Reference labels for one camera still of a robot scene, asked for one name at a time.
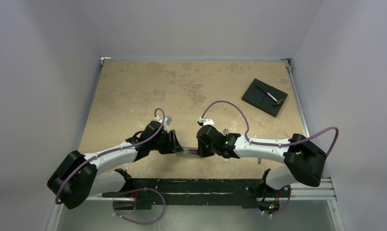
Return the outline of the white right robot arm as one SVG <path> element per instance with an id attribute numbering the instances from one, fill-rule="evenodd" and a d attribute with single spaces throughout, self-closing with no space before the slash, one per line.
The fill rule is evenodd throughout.
<path id="1" fill-rule="evenodd" d="M 247 140 L 238 133 L 224 135 L 215 127 L 205 125 L 196 135 L 197 154 L 206 158 L 215 154 L 223 158 L 257 158 L 282 163 L 282 166 L 266 170 L 259 189 L 270 196 L 277 190 L 292 183 L 318 187 L 327 154 L 301 134 L 281 140 Z"/>

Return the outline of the grey battery cover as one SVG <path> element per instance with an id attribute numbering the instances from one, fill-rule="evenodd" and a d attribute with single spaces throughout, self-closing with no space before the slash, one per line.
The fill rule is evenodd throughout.
<path id="1" fill-rule="evenodd" d="M 229 134 L 228 129 L 225 128 L 225 129 L 223 130 L 223 134 L 224 134 L 225 136 L 227 136 L 227 135 Z"/>

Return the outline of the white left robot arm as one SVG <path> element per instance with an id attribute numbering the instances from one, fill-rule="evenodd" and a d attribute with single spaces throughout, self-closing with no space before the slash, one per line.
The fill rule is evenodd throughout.
<path id="1" fill-rule="evenodd" d="M 115 147 L 90 154 L 70 152 L 47 181 L 47 187 L 56 195 L 56 203 L 73 209 L 87 197 L 102 193 L 97 189 L 97 181 L 106 171 L 138 161 L 151 151 L 175 154 L 183 150 L 174 130 L 151 121 L 144 130 Z"/>

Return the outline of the white remote control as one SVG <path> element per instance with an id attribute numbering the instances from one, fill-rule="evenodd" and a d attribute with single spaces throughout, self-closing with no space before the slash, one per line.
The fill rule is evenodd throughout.
<path id="1" fill-rule="evenodd" d="M 186 157 L 186 158 L 200 158 L 200 156 L 198 154 L 197 155 L 188 154 L 189 151 L 197 151 L 198 152 L 197 148 L 194 148 L 194 147 L 183 147 L 183 148 L 184 148 L 184 151 L 182 153 L 176 153 L 176 156 Z"/>

